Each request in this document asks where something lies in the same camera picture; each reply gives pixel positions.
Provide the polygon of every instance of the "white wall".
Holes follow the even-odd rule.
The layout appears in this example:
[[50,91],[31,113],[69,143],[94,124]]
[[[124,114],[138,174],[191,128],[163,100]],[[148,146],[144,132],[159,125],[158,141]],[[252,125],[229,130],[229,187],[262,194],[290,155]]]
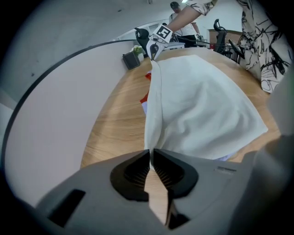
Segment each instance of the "white wall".
[[[150,22],[169,18],[171,0],[56,0],[43,3],[16,35],[0,70],[0,86],[16,102],[49,67],[90,45],[111,41]],[[198,20],[200,33],[216,18],[240,31],[241,12],[235,0],[219,0]]]
[[213,29],[216,19],[227,30],[242,31],[242,7],[236,0],[218,0],[207,16],[200,16],[198,24],[204,28]]
[[132,47],[133,41],[117,42],[79,54],[28,96],[6,146],[6,177],[16,196],[35,206],[79,170],[96,118],[127,70],[122,55]]

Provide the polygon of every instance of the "patterned shirt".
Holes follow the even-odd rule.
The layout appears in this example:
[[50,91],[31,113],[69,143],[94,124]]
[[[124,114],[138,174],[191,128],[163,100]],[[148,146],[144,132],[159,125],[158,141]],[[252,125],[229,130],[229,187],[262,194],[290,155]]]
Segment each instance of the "patterned shirt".
[[[244,67],[252,72],[259,69],[256,75],[261,87],[266,92],[273,92],[283,79],[292,63],[293,52],[285,35],[267,16],[264,8],[256,0],[236,0],[243,8],[242,36],[240,47],[243,48]],[[187,6],[207,15],[217,0],[190,0]]]

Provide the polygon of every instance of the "white cloth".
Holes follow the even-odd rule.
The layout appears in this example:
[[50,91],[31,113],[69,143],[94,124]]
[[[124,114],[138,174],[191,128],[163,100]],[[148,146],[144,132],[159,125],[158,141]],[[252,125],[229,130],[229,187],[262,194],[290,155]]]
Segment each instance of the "white cloth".
[[200,57],[152,61],[145,149],[217,159],[267,131],[242,90]]

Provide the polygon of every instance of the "round table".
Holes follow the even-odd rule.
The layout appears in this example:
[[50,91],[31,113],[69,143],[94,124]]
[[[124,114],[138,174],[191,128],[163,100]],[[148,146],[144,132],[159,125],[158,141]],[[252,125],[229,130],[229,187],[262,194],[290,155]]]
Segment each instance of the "round table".
[[[280,132],[266,107],[269,94],[261,89],[260,82],[236,62],[206,48],[186,48],[164,51],[158,61],[171,57],[197,55],[213,64],[230,77],[251,100],[268,132],[240,149],[231,159],[241,162],[245,153],[260,149],[276,139]],[[140,104],[149,91],[150,81],[145,78],[152,66],[145,58],[139,67],[129,70],[108,98],[89,136],[81,167],[144,149],[145,113]],[[145,191],[149,193],[151,209],[164,223],[167,210],[167,191],[154,171],[150,171]]]

